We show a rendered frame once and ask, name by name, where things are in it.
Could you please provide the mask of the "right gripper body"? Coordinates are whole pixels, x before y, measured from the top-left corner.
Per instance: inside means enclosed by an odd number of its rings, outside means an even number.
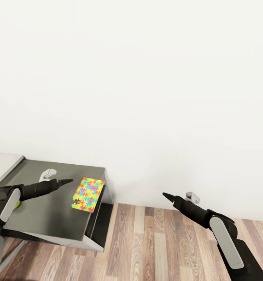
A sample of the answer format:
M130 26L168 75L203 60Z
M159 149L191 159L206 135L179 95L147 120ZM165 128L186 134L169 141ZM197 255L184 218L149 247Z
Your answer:
M184 200L181 196L177 196L176 200L173 204L174 208L178 209L184 216L188 217L192 221L194 221L193 215L198 205Z

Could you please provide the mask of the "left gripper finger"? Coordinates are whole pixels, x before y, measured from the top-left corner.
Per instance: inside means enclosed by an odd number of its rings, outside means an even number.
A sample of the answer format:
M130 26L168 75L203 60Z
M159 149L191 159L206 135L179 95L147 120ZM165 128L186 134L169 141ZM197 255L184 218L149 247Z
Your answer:
M59 180L57 182L58 189L59 189L60 186L65 185L65 184L67 184L69 182L72 182L72 181L73 181L73 179L62 179L62 180Z

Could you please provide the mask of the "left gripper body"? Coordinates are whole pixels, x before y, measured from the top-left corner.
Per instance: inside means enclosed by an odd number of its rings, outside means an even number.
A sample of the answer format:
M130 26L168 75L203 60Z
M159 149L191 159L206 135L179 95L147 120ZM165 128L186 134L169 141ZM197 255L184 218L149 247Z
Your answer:
M50 194L51 192L58 190L57 180L52 179L50 181L43 181L33 184L35 187L35 194L33 198Z

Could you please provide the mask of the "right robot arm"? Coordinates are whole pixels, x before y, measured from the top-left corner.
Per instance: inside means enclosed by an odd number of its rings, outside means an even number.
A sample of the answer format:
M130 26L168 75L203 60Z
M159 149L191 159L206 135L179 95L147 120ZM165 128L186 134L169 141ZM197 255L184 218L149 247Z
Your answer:
M235 221L213 210L204 210L196 205L200 198L193 192L186 193L186 198L168 193L162 194L184 216L210 228L218 244L217 247L227 268L231 281L263 281L263 270L253 256L247 244L237 239L238 230Z

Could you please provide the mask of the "jigsaw puzzle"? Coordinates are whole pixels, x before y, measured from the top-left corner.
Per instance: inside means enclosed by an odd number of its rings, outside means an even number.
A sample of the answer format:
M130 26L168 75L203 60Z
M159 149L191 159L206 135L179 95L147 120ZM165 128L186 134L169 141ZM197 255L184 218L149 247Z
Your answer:
M72 205L73 208L93 212L97 204L98 198L102 191L105 181L90 179L84 177L76 194L74 200L80 200L79 204Z

